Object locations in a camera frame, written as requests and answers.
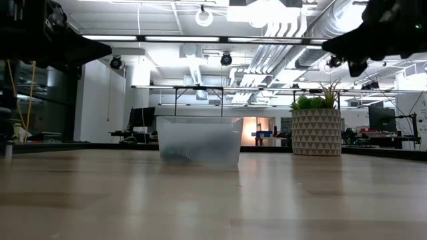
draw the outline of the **ceiling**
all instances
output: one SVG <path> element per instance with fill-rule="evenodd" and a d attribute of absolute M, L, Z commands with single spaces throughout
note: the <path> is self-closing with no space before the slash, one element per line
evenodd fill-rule
<path fill-rule="evenodd" d="M 229 22 L 220 14 L 213 14 L 213 23 L 208 27 L 202 27 L 195 21 L 195 13 L 198 5 L 183 6 L 176 5 L 176 17 L 173 6 L 170 3 L 163 5 L 140 5 L 140 4 L 112 4 L 106 2 L 88 2 L 78 0 L 56 0 L 66 12 L 70 24 L 82 35 L 136 35 L 138 34 L 138 8 L 141 35 L 215 35 L 215 36 L 260 36 L 266 32 L 266 27 L 254 28 L 249 23 Z M 331 2 L 331 0 L 317 0 L 317 7 L 307 10 L 308 23 Z M 216 6 L 209 6 L 219 13 L 225 13 L 228 1 L 217 1 Z M 183 79 L 189 75 L 189 68 L 178 63 L 179 43 L 108 43 L 114 48 L 142 48 L 147 56 L 157 65 L 151 71 L 151 79 L 156 83 L 173 83 L 173 80 Z M 236 65 L 249 65 L 256 54 L 259 45 L 240 44 L 205 44 L 201 45 L 203 55 L 207 55 L 207 64 L 200 66 L 202 75 L 229 76 L 232 67 Z M 230 52 L 233 64 L 230 67 L 220 65 L 220 57 L 223 52 Z M 127 64 L 138 61 L 138 56 L 126 56 L 123 60 Z M 382 71 L 391 65 L 399 63 L 394 61 L 387 67 L 383 63 L 371 63 L 367 74 L 371 75 Z M 319 81 L 333 81 L 341 79 L 341 87 L 351 86 L 355 81 L 365 79 L 363 75 L 359 78 L 351 78 L 345 65 L 339 69 L 330 69 L 325 66 L 326 61 L 319 61 L 312 67 L 300 81 L 296 83 L 318 83 Z M 391 88 L 394 86 L 393 74 L 382 76 L 381 86 Z"/>

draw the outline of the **plant pot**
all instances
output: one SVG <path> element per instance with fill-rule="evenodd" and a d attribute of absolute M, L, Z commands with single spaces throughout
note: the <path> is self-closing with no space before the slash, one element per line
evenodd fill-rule
<path fill-rule="evenodd" d="M 341 111 L 292 111 L 292 151 L 298 155 L 341 155 Z"/>

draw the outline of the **computer monitor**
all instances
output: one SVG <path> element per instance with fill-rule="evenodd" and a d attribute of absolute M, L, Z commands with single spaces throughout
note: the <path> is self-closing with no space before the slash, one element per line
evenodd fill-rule
<path fill-rule="evenodd" d="M 132 109 L 129 117 L 129 130 L 134 127 L 153 127 L 155 107 Z"/>
<path fill-rule="evenodd" d="M 369 126 L 372 130 L 395 132 L 396 113 L 394 109 L 369 106 Z"/>

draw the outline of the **security camera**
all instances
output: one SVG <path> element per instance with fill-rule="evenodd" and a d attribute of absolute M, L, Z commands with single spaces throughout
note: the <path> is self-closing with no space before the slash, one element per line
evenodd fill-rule
<path fill-rule="evenodd" d="M 233 59 L 232 59 L 232 56 L 230 55 L 230 53 L 224 53 L 222 55 L 221 65 L 228 66 L 228 65 L 231 65 L 232 62 L 233 62 Z"/>
<path fill-rule="evenodd" d="M 121 61 L 121 56 L 120 55 L 113 56 L 113 60 L 111 60 L 111 62 L 109 63 L 109 66 L 112 69 L 117 69 L 117 70 L 122 69 L 124 66 L 124 63 Z"/>

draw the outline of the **box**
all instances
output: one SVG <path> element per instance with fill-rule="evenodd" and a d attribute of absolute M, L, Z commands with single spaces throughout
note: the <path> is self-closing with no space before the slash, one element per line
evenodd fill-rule
<path fill-rule="evenodd" d="M 166 163 L 237 166 L 243 119 L 157 117 L 160 156 Z"/>

